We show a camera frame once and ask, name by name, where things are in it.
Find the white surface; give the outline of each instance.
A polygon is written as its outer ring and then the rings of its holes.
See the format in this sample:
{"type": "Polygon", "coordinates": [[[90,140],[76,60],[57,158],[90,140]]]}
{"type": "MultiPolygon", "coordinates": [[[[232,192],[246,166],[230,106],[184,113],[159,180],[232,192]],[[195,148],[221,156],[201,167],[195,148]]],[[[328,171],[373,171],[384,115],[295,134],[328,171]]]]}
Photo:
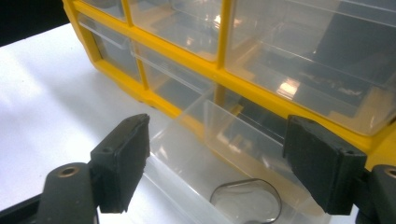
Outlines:
{"type": "MultiPolygon", "coordinates": [[[[0,48],[0,210],[39,194],[52,169],[87,162],[120,121],[138,113],[150,115],[151,137],[170,121],[95,70],[70,24],[0,48]]],[[[128,214],[100,218],[185,223],[146,178],[128,214]]]]}

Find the yellow frame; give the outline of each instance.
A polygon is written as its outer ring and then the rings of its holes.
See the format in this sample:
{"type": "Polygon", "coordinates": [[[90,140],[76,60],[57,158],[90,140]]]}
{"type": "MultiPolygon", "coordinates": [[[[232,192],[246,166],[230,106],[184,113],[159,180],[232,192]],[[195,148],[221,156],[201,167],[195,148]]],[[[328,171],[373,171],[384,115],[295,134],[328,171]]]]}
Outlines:
{"type": "Polygon", "coordinates": [[[163,98],[156,95],[149,89],[147,79],[145,78],[143,66],[137,60],[137,65],[142,77],[142,83],[136,82],[122,74],[120,70],[110,63],[101,59],[100,53],[95,46],[91,32],[83,29],[78,24],[78,13],[83,13],[103,25],[111,27],[113,30],[130,37],[133,41],[145,45],[161,55],[176,61],[196,73],[201,74],[219,84],[219,91],[216,95],[223,92],[223,87],[235,91],[236,93],[248,98],[252,102],[265,107],[266,109],[286,118],[288,115],[299,115],[310,118],[322,124],[332,132],[342,136],[349,143],[361,149],[368,154],[366,167],[372,169],[379,163],[396,165],[396,122],[395,120],[384,127],[374,136],[365,136],[350,131],[349,129],[328,120],[321,115],[312,112],[302,106],[299,106],[287,99],[281,98],[272,92],[262,89],[256,85],[228,73],[224,69],[224,58],[227,47],[229,18],[231,18],[232,2],[222,1],[221,24],[219,33],[218,58],[215,62],[206,61],[193,53],[181,49],[159,37],[152,35],[140,28],[134,26],[133,20],[128,8],[128,0],[121,0],[125,12],[126,21],[115,19],[106,13],[92,7],[79,0],[64,0],[64,10],[71,21],[73,28],[84,46],[92,64],[108,77],[113,79],[124,91],[132,95],[136,100],[142,101],[148,105],[159,108],[162,112],[175,118],[181,113],[180,109],[166,102],[163,98]]]}

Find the transparent drawer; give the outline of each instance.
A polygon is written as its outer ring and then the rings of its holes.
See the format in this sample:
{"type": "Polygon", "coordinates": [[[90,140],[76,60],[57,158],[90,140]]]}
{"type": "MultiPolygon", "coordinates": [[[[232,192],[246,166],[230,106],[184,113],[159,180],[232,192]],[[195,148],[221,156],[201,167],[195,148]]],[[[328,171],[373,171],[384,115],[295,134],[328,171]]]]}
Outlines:
{"type": "Polygon", "coordinates": [[[92,32],[102,58],[122,72],[141,82],[136,59],[131,55],[130,39],[118,32],[105,27],[83,14],[78,15],[79,24],[92,32]]]}
{"type": "Polygon", "coordinates": [[[134,24],[209,61],[216,59],[221,0],[129,0],[134,24]]]}
{"type": "Polygon", "coordinates": [[[139,44],[136,46],[139,54],[135,57],[143,62],[149,88],[179,109],[186,109],[212,88],[212,82],[203,76],[152,49],[139,44]]]}
{"type": "Polygon", "coordinates": [[[267,214],[264,207],[254,209],[267,200],[262,197],[226,207],[210,202],[219,186],[250,178],[267,181],[277,190],[281,210],[274,223],[328,223],[330,216],[282,158],[282,145],[206,100],[212,96],[204,95],[151,140],[145,175],[193,223],[247,223],[267,214]]]}
{"type": "Polygon", "coordinates": [[[396,115],[396,4],[238,0],[226,69],[372,135],[396,115]]]}
{"type": "Polygon", "coordinates": [[[121,20],[125,21],[125,14],[122,8],[121,0],[82,0],[93,7],[121,20]]]}

